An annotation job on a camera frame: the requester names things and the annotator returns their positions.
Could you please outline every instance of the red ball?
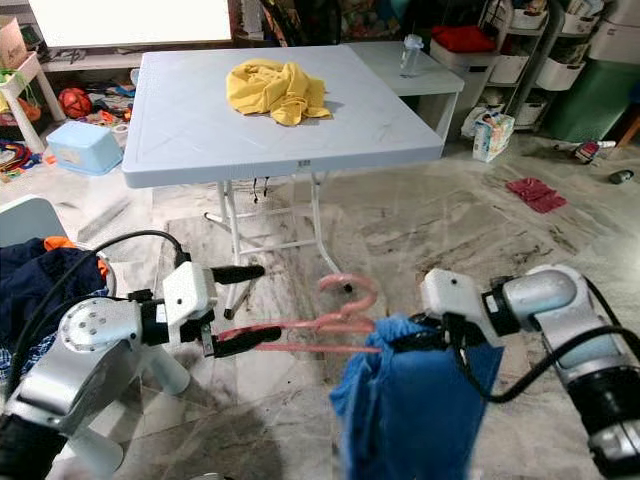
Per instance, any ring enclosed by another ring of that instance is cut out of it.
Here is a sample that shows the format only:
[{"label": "red ball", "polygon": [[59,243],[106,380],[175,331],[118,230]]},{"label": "red ball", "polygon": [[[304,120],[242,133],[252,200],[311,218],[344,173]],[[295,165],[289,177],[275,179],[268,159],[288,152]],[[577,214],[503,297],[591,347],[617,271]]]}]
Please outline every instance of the red ball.
[{"label": "red ball", "polygon": [[58,95],[58,101],[68,117],[80,118],[91,113],[91,100],[84,90],[79,88],[65,88]]}]

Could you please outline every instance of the pink hanger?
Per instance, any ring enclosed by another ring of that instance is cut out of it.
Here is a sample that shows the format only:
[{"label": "pink hanger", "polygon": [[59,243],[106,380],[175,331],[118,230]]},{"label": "pink hanger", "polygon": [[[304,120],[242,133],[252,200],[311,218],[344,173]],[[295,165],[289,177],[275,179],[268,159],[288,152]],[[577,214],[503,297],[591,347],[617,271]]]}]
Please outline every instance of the pink hanger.
[{"label": "pink hanger", "polygon": [[[375,323],[371,318],[362,314],[368,310],[378,298],[378,291],[373,282],[367,277],[349,273],[336,273],[323,277],[318,282],[320,290],[326,290],[330,286],[354,285],[362,287],[367,295],[360,300],[348,302],[337,312],[320,315],[315,320],[267,322],[251,325],[249,327],[234,328],[218,333],[220,341],[229,340],[240,333],[255,332],[264,328],[280,327],[282,329],[313,329],[321,333],[371,333],[375,330]],[[256,350],[277,352],[327,352],[327,353],[357,353],[380,352],[379,348],[363,347],[355,345],[321,345],[307,343],[261,343]]]}]

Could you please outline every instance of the green bin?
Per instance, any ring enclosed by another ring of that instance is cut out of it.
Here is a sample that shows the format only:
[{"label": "green bin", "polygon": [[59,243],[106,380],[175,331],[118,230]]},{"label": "green bin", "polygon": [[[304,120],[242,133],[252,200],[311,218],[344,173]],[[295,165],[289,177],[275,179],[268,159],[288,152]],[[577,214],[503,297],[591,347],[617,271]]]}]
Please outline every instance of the green bin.
[{"label": "green bin", "polygon": [[639,80],[640,65],[589,60],[571,90],[553,102],[546,132],[566,142],[602,140],[627,109]]}]

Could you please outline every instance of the cardboard box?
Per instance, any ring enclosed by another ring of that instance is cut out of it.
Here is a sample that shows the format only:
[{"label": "cardboard box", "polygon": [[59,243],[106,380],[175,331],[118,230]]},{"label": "cardboard box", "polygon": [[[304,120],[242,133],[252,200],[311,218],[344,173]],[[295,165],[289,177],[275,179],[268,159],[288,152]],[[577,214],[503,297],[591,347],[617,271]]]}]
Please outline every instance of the cardboard box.
[{"label": "cardboard box", "polygon": [[0,68],[18,68],[27,58],[16,17],[0,15]]}]

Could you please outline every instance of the plastic bottle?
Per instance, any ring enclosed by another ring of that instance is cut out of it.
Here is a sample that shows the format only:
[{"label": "plastic bottle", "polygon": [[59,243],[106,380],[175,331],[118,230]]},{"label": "plastic bottle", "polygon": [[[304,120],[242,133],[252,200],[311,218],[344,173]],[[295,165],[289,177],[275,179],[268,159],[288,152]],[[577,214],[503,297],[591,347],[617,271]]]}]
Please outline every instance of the plastic bottle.
[{"label": "plastic bottle", "polygon": [[416,64],[418,63],[418,55],[420,50],[424,48],[422,37],[410,33],[404,39],[404,51],[402,52],[402,61],[400,62],[400,76],[414,77],[416,76]]}]

